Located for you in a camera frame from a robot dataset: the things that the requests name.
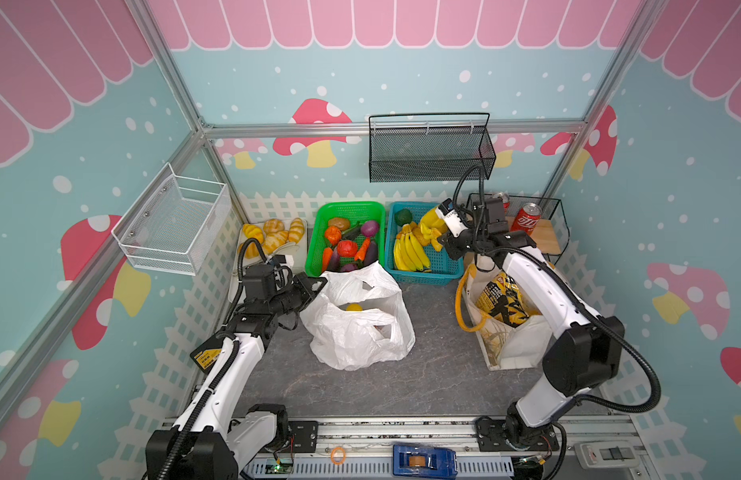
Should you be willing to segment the yellow black snack bag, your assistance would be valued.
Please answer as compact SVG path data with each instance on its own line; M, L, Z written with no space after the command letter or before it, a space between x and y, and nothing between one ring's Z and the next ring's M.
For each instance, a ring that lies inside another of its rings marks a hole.
M475 306L512 328L530 320L540 312L523 297L519 285L505 272L496 275L478 295Z

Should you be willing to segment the white plastic grocery bag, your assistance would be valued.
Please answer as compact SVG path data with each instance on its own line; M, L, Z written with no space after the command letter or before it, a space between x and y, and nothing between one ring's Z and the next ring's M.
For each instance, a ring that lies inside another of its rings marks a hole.
M328 285L300 313L312 334L310 349L335 370L354 371L399 361L415 344L415 333L394 278L377 262L348 273L322 274ZM347 312L357 303L362 312Z

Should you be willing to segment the white canvas tote bag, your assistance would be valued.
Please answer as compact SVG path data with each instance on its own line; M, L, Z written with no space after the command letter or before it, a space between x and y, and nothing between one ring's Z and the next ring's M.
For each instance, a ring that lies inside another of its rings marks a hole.
M458 326L476 336L490 371L537 367L551 339L537 307L484 256L477 256L459 280L455 315Z

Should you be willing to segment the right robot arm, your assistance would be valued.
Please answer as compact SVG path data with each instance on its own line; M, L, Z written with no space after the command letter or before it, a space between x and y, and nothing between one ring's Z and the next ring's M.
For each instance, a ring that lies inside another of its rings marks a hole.
M490 259L529 296L554 337L542 358L540 380L508 407L504 417L502 437L510 448L532 448L557 428L564 414L583 402L629 414L646 413L658 406L662 394L659 377L625 340L622 322L587 305L552 269L526 232L510 231L502 206L490 206L480 193L476 206L462 206L455 198L448 198L435 212L445 223L445 232L438 239L448 256L459 259L471 252L477 258ZM640 404L615 403L592 394L592 389L618 374L624 353L648 380L649 393Z

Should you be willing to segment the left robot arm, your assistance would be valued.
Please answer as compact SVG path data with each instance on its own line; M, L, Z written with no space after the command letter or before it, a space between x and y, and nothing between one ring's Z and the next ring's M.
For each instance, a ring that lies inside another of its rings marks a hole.
M267 258L250 238L238 249L238 289L222 328L208 340L220 354L184 413L146 443L148 479L240 479L265 449L292 443L286 406L256 404L238 422L236 403L264 357L284 316L300 316L328 285L324 276L295 274L284 260Z

